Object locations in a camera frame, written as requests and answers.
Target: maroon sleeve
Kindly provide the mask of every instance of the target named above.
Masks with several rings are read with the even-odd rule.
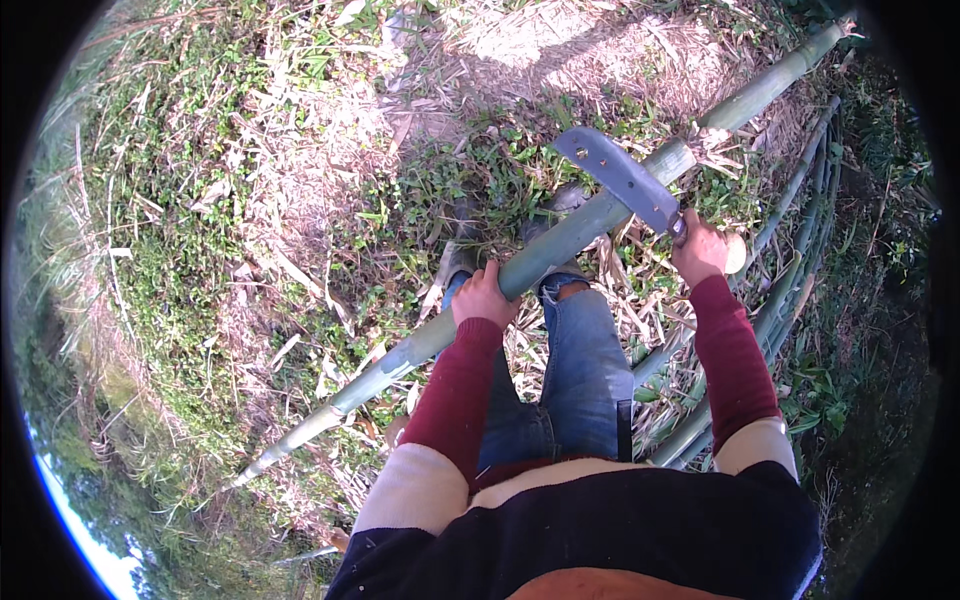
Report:
[[[400,444],[429,446],[450,459],[469,483],[477,472],[503,332],[488,319],[467,319],[430,374]]]
[[[704,279],[690,303],[697,313],[694,347],[707,376],[715,454],[740,427],[781,412],[747,311],[727,280],[720,275]]]

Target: hand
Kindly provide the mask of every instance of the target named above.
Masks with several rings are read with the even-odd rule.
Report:
[[[705,223],[697,211],[684,211],[686,242],[680,248],[673,247],[670,262],[677,268],[690,289],[714,275],[722,275],[727,264],[727,242],[714,226]]]
[[[486,269],[477,269],[473,277],[453,294],[450,307],[453,308],[453,322],[457,326],[467,319],[480,317],[493,321],[503,331],[516,317],[522,298],[507,302],[496,282],[499,272],[500,265],[495,260],[488,260]]]

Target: jeans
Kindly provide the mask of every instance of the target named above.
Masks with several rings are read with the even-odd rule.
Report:
[[[453,276],[443,308],[467,279],[464,271]],[[550,350],[540,402],[521,402],[503,348],[494,357],[477,472],[570,454],[617,459],[617,402],[633,400],[634,374],[602,294],[584,290],[556,300],[560,288],[573,281],[586,282],[557,273],[538,290]]]

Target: blue jeans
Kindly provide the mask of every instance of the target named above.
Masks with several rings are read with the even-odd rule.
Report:
[[[469,274],[461,271],[444,294],[447,308]],[[632,401],[634,374],[620,347],[607,300],[584,290],[556,300],[582,277],[557,273],[540,284],[550,358],[540,402],[521,402],[503,348],[493,359],[493,384],[477,472],[489,467],[588,454],[616,460],[617,402]]]

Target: ground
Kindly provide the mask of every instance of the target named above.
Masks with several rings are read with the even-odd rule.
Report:
[[[436,314],[454,199],[475,200],[477,244],[507,259],[559,185],[596,188],[549,146],[559,132],[590,125],[642,158],[824,17],[692,2],[204,6],[123,2],[91,34],[43,125],[12,274],[38,451],[114,552],[147,550],[141,591],[157,597],[304,597],[329,581],[336,554],[272,562],[349,531],[429,363],[247,486],[217,490]],[[736,133],[726,162],[671,184],[750,239],[820,108],[844,99],[837,224],[774,369],[823,507],[816,593],[834,572],[849,581],[834,563],[870,551],[848,543],[863,527],[852,516],[884,503],[862,487],[894,465],[878,487],[903,488],[906,416],[922,432],[914,409],[928,406],[917,277],[936,210],[909,108],[874,64],[845,42]],[[752,310],[797,213],[737,288]],[[668,257],[636,222],[580,255],[633,363],[692,317]],[[535,401],[547,353],[531,295],[505,346]],[[879,383],[895,368],[912,387]],[[638,390],[638,460],[692,407],[695,377],[685,348]],[[867,435],[871,397],[881,440]],[[868,450],[879,462],[848,458]]]

